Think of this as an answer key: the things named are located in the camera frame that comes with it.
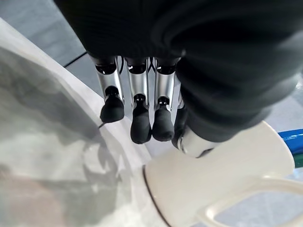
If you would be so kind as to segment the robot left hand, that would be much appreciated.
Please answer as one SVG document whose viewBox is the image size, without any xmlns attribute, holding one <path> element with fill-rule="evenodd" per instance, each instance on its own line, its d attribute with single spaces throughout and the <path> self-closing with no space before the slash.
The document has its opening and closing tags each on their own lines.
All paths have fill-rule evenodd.
<svg viewBox="0 0 303 227">
<path fill-rule="evenodd" d="M 57 0 L 101 69 L 123 56 L 175 73 L 184 105 L 174 124 L 160 105 L 149 130 L 139 109 L 133 141 L 171 140 L 200 157 L 251 128 L 287 97 L 303 69 L 300 0 Z"/>
</svg>

